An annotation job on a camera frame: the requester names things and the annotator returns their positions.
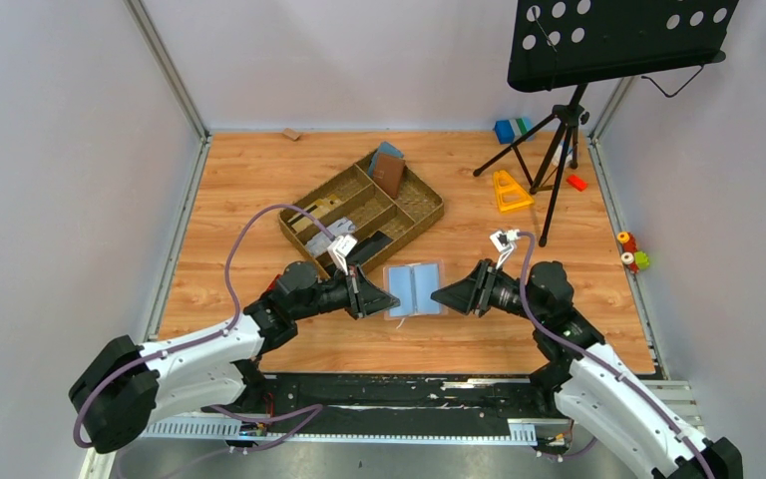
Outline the pink card holder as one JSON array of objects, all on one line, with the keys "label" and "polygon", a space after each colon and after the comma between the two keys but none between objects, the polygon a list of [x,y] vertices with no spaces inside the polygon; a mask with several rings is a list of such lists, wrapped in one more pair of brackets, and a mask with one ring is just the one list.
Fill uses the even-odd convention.
[{"label": "pink card holder", "polygon": [[440,261],[390,265],[384,268],[386,291],[399,304],[385,312],[388,320],[405,320],[414,316],[435,316],[445,312],[445,306],[431,298],[442,287],[444,278]]}]

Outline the black card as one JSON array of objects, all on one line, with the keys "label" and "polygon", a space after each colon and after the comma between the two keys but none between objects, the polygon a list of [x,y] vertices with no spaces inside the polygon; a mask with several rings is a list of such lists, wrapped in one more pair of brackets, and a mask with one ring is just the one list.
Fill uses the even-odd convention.
[{"label": "black card", "polygon": [[347,257],[349,263],[364,264],[381,252],[392,239],[382,231],[377,231],[370,237],[360,241]]}]

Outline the white patterned card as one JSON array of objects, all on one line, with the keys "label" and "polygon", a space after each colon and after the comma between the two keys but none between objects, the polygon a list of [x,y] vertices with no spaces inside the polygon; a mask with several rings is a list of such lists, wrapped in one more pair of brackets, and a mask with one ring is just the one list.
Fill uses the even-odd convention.
[{"label": "white patterned card", "polygon": [[[327,230],[335,237],[353,234],[356,231],[356,224],[354,221],[347,217],[343,217],[327,227]],[[322,232],[318,232],[313,236],[305,245],[305,249],[312,256],[320,256],[326,253],[327,247],[331,244],[331,239],[328,235]]]}]

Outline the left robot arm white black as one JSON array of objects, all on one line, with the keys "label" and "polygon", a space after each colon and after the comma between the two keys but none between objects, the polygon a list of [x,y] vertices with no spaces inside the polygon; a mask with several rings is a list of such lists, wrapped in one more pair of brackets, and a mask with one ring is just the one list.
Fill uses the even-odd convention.
[{"label": "left robot arm white black", "polygon": [[208,406],[257,410],[265,385],[255,361],[298,333],[301,319],[344,310],[354,319],[399,306],[358,265],[320,278],[296,261],[231,318],[177,338],[108,341],[68,392],[77,412],[73,439],[100,454],[117,451],[161,420]]}]

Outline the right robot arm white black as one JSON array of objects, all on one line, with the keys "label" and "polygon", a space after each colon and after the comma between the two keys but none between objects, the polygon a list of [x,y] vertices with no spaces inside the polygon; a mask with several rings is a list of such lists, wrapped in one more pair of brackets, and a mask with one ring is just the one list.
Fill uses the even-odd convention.
[{"label": "right robot arm white black", "polygon": [[727,438],[711,440],[670,409],[575,308],[564,266],[541,261],[514,279],[489,259],[432,299],[464,315],[492,308],[528,319],[547,364],[531,373],[536,412],[586,429],[639,478],[741,478],[743,458]]}]

